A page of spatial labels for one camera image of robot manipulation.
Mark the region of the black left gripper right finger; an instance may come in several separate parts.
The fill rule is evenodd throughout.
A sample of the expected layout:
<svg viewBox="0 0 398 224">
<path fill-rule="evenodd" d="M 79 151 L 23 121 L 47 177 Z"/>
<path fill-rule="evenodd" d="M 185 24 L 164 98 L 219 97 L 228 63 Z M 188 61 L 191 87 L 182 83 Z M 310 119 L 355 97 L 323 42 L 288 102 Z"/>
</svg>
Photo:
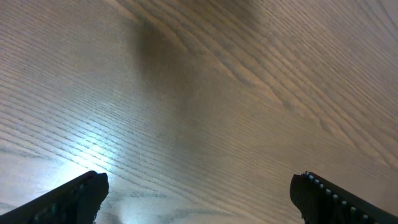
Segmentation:
<svg viewBox="0 0 398 224">
<path fill-rule="evenodd" d="M 295 174 L 290 199 L 305 224 L 397 224 L 397 217 L 313 172 Z"/>
</svg>

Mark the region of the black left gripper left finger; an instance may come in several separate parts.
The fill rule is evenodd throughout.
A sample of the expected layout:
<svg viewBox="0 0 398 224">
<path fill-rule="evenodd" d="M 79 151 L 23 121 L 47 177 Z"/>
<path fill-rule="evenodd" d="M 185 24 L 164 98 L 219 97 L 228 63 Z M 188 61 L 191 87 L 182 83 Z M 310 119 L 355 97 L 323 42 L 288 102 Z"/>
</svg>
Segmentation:
<svg viewBox="0 0 398 224">
<path fill-rule="evenodd" d="M 94 224 L 108 193 L 107 174 L 91 170 L 1 215 L 1 224 Z"/>
</svg>

